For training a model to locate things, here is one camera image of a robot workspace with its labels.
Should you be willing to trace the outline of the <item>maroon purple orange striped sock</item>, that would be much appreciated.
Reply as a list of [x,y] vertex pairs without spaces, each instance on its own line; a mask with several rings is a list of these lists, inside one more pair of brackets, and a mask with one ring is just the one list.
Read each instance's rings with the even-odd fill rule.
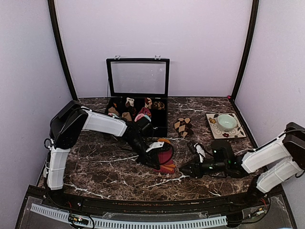
[[158,152],[158,160],[160,165],[160,169],[153,169],[154,172],[162,173],[162,174],[174,174],[176,165],[173,162],[173,159],[171,158],[173,154],[173,150],[170,149],[166,152]]

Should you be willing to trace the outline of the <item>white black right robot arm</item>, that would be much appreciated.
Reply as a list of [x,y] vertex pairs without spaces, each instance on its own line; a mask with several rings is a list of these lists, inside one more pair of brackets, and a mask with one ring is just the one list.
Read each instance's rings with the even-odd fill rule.
[[187,146],[198,159],[187,162],[179,170],[193,178],[217,172],[231,178],[243,178],[276,162],[275,166],[252,180],[248,193],[243,197],[243,203],[248,207],[255,206],[263,194],[290,177],[300,177],[305,173],[305,129],[294,122],[288,123],[278,137],[259,148],[247,150],[241,156],[236,156],[230,143],[225,140],[211,143],[211,158],[206,158],[206,150],[201,144],[189,142]]

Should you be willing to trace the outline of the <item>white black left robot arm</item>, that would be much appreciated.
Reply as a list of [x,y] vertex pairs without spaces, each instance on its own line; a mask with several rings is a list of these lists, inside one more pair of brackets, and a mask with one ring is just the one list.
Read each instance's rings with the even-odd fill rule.
[[165,140],[151,144],[145,142],[144,136],[153,131],[147,115],[142,114],[135,121],[129,121],[117,115],[95,112],[72,100],[52,118],[50,137],[45,139],[50,144],[45,146],[49,153],[44,178],[47,187],[52,190],[48,199],[57,208],[67,204],[67,197],[59,190],[63,188],[68,154],[84,130],[122,137],[138,154],[137,162],[155,170],[171,162],[174,154],[173,146]]

